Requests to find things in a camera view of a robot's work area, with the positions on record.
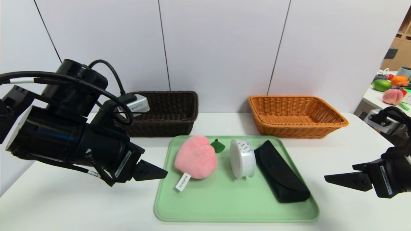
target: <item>white table in background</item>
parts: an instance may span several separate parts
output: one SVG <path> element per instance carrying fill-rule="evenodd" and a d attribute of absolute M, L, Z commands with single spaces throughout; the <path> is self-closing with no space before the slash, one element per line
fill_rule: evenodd
<path fill-rule="evenodd" d="M 2 231 L 377 231 L 411 228 L 411 193 L 381 199 L 332 185 L 324 175 L 353 171 L 391 146 L 352 114 L 350 125 L 323 139 L 281 139 L 320 208 L 309 223 L 173 223 L 156 218 L 159 180 L 116 184 L 72 170 L 34 163 L 0 198 Z M 250 113 L 200 113 L 192 134 L 257 135 Z M 142 159 L 163 166 L 170 138 L 133 138 L 146 149 Z"/>
<path fill-rule="evenodd" d="M 378 109 L 384 109 L 386 107 L 392 106 L 391 104 L 386 104 L 383 102 L 383 94 L 384 92 L 374 90 L 370 85 L 367 91 L 365 92 L 365 95 L 363 96 L 363 101 Z M 407 116 L 411 117 L 411 104 L 405 105 L 407 105 L 410 108 L 410 111 L 406 111 L 398 105 L 396 107 L 405 112 Z"/>

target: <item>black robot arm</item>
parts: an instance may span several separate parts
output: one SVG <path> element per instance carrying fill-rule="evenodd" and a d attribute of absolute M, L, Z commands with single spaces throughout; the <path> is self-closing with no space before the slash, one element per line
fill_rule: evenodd
<path fill-rule="evenodd" d="M 392 121 L 405 124 L 410 137 L 411 118 L 399 108 L 390 106 L 370 116 L 377 125 L 388 125 Z M 405 145 L 388 148 L 380 159 L 368 163 L 355 164 L 357 172 L 324 176 L 329 183 L 368 191 L 374 185 L 378 197 L 392 198 L 401 192 L 411 192 L 411 138 Z"/>
<path fill-rule="evenodd" d="M 133 123 L 133 113 L 127 104 L 136 100 L 135 95 L 112 95 L 104 90 L 108 85 L 104 76 L 67 59 L 56 73 L 6 73 L 0 75 L 0 84 L 16 83 L 10 81 L 14 78 L 25 78 L 18 83 L 48 85 L 41 95 L 15 85 L 0 100 L 0 143 L 26 111 L 6 147 L 13 155 L 81 171 L 110 186 L 131 178 L 140 181 L 166 177 L 167 171 L 139 161 L 145 150 L 131 143 L 124 129 L 114 124 L 113 120 L 124 125 Z M 86 116 L 100 95 L 110 100 L 101 105 L 88 124 Z M 34 99 L 46 102 L 47 107 L 32 106 Z M 117 107 L 126 112 L 126 120 L 114 112 Z M 97 172 L 77 165 L 94 167 Z"/>

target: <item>pink plush peach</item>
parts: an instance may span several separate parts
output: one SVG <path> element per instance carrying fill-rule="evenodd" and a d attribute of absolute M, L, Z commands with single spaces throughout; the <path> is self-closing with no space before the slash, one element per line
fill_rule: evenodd
<path fill-rule="evenodd" d="M 383 102 L 386 104 L 398 105 L 402 102 L 404 95 L 399 89 L 389 89 L 384 92 Z"/>
<path fill-rule="evenodd" d="M 192 136 L 181 145 L 174 166 L 193 178 L 204 179 L 217 168 L 217 156 L 207 137 Z"/>

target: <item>white tape roll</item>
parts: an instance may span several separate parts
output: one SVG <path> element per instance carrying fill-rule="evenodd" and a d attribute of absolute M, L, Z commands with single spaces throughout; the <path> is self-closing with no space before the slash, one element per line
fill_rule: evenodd
<path fill-rule="evenodd" d="M 236 178 L 253 177 L 256 170 L 256 157 L 251 142 L 247 138 L 231 140 L 231 168 Z"/>

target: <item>green tray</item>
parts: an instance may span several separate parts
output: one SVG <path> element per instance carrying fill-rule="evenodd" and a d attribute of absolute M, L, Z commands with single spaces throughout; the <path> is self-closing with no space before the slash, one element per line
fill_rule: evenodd
<path fill-rule="evenodd" d="M 154 212 L 166 222 L 308 222 L 316 219 L 319 208 L 311 196 L 304 202 L 279 203 L 258 168 L 252 178 L 235 178 L 230 164 L 230 141 L 243 136 L 208 136 L 226 148 L 217 154 L 218 166 L 208 178 L 191 178 L 184 191 L 175 185 L 182 173 L 174 167 L 178 149 L 189 136 L 177 136 L 169 145 L 164 169 L 169 171 L 160 182 Z M 256 149 L 271 141 L 284 160 L 301 178 L 293 161 L 273 136 L 246 136 Z"/>

